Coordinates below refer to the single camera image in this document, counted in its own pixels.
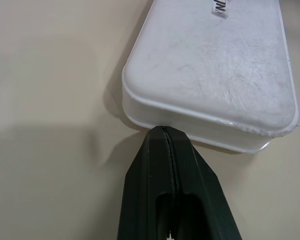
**table surface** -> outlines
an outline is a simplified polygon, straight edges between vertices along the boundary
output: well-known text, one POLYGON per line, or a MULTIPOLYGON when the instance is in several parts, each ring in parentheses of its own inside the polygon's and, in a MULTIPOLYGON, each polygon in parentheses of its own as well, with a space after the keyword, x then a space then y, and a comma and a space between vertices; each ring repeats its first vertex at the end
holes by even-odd
MULTIPOLYGON (((151 0, 0 0, 0 240, 115 240, 147 132, 121 71, 151 0)), ((281 1, 300 110, 300 0, 281 1)), ((258 154, 194 142, 245 240, 300 239, 300 121, 258 154)))

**white lid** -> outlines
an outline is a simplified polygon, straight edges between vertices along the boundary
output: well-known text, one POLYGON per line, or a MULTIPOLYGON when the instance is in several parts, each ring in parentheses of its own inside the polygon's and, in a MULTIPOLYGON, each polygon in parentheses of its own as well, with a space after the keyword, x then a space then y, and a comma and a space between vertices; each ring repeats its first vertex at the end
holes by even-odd
POLYGON ((155 0, 123 71, 148 105, 278 137, 298 106, 278 0, 155 0))

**black clip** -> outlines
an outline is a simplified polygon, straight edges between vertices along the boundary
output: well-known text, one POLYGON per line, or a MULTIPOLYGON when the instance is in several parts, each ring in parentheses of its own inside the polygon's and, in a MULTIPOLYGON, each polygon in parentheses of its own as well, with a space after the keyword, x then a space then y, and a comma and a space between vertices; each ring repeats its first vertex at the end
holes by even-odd
POLYGON ((186 134, 150 130, 124 182, 118 240, 241 240, 216 174, 186 134))

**scratched plastic surface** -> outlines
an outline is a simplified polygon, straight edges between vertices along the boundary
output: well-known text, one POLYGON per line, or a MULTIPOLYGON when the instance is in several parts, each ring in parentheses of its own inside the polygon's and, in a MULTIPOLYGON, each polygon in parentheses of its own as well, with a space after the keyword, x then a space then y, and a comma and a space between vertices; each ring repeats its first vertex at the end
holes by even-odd
POLYGON ((232 0, 227 18, 212 14, 212 6, 156 0, 123 88, 147 106, 246 133, 291 132, 299 113, 279 2, 232 0))

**white plastic container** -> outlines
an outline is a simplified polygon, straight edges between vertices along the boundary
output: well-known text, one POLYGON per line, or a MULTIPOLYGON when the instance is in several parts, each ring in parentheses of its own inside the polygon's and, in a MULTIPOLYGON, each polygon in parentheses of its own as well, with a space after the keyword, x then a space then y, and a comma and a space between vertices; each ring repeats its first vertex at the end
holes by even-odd
POLYGON ((122 72, 137 125, 255 153, 291 132, 299 111, 278 0, 155 0, 122 72))

